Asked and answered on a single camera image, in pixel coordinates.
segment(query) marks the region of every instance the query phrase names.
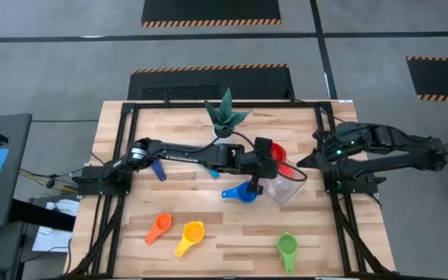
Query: artificial plant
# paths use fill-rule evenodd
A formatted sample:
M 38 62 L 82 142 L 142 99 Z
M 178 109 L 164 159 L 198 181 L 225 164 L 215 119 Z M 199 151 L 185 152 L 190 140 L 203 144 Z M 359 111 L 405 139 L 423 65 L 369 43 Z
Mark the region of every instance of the artificial plant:
M 229 137 L 234 128 L 245 120 L 249 112 L 233 112 L 233 98 L 231 89 L 226 90 L 219 110 L 215 109 L 207 100 L 205 101 L 208 115 L 214 124 L 214 131 L 220 138 Z

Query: concrete floor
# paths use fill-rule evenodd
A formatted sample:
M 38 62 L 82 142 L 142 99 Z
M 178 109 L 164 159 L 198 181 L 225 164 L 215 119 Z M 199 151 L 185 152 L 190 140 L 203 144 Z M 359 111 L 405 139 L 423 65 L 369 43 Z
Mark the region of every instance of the concrete floor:
M 168 33 L 314 32 L 307 0 L 279 0 L 283 25 L 141 29 L 143 1 L 0 0 L 0 37 Z M 318 1 L 324 32 L 448 31 L 440 0 Z M 448 38 L 327 39 L 339 99 L 354 100 L 360 121 L 390 124 L 448 142 L 448 103 L 417 100 L 405 56 L 448 57 Z M 0 114 L 34 119 L 98 118 L 104 100 L 125 100 L 137 68 L 288 63 L 296 95 L 326 99 L 316 39 L 0 43 Z M 23 168 L 61 173 L 83 165 L 94 123 L 33 124 Z M 380 187 L 399 272 L 448 278 L 448 167 L 399 170 Z M 15 197 L 48 192 L 19 181 Z M 32 261 L 25 279 L 56 276 L 65 257 Z

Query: wooden table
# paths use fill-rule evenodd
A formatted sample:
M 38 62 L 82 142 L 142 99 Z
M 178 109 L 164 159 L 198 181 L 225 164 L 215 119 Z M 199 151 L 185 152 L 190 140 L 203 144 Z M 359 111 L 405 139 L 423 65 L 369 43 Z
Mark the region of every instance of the wooden table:
M 103 161 L 112 158 L 122 103 L 103 104 L 93 145 L 93 152 Z M 333 101 L 333 108 L 336 117 L 356 121 L 353 103 Z M 317 128 L 313 109 L 239 110 L 251 113 L 237 131 L 252 141 L 257 136 L 273 139 L 285 147 L 288 159 L 294 163 L 309 155 L 316 145 L 311 136 Z M 143 137 L 206 145 L 212 140 L 212 124 L 203 108 L 141 109 L 135 139 Z M 243 139 L 236 142 L 250 148 Z M 91 163 L 100 164 L 94 159 Z M 285 231 L 299 242 L 296 275 L 343 275 L 331 201 L 324 192 L 319 170 L 305 169 L 309 177 L 305 187 L 284 205 L 278 205 L 268 194 L 245 205 L 223 200 L 221 191 L 249 177 L 222 174 L 213 180 L 207 170 L 190 163 L 163 161 L 163 168 L 167 175 L 164 182 L 158 181 L 151 169 L 134 175 L 122 217 L 115 277 L 285 276 L 276 248 L 279 235 Z M 72 268 L 89 248 L 96 200 L 95 196 L 81 200 L 71 243 Z M 361 237 L 383 265 L 394 269 L 380 207 L 364 194 L 354 195 L 353 201 Z M 147 246 L 145 235 L 159 213 L 173 215 L 172 228 Z M 205 238 L 178 259 L 174 250 L 184 224 L 190 221 L 205 224 Z M 352 269 L 356 270 L 352 242 L 347 240 Z M 100 271 L 106 269 L 109 245 L 108 240 Z

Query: black stand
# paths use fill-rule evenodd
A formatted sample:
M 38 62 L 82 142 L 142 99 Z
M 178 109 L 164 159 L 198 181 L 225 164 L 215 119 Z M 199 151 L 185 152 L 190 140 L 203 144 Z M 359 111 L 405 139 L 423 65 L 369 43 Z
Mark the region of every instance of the black stand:
M 71 232 L 75 217 L 13 199 L 8 222 L 22 221 Z

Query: measuring cup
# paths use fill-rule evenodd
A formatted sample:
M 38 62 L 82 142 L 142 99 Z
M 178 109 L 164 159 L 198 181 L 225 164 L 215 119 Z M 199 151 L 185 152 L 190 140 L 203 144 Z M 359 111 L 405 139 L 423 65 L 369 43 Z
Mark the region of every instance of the measuring cup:
M 152 228 L 148 231 L 145 237 L 145 243 L 152 245 L 162 233 L 166 232 L 172 225 L 172 215 L 171 214 L 160 214 L 156 216 L 155 223 L 153 223 Z
M 248 191 L 249 182 L 243 182 L 240 186 L 222 191 L 222 198 L 237 198 L 243 203 L 251 203 L 257 198 L 257 194 Z
M 295 259 L 298 247 L 299 245 L 296 242 L 296 238 L 291 233 L 283 233 L 279 237 L 278 249 L 285 262 L 285 273 L 287 275 L 295 273 Z
M 174 252 L 176 257 L 182 257 L 184 252 L 186 252 L 189 247 L 200 242 L 204 235 L 205 229 L 203 228 L 203 222 L 189 222 L 184 225 L 183 237 Z

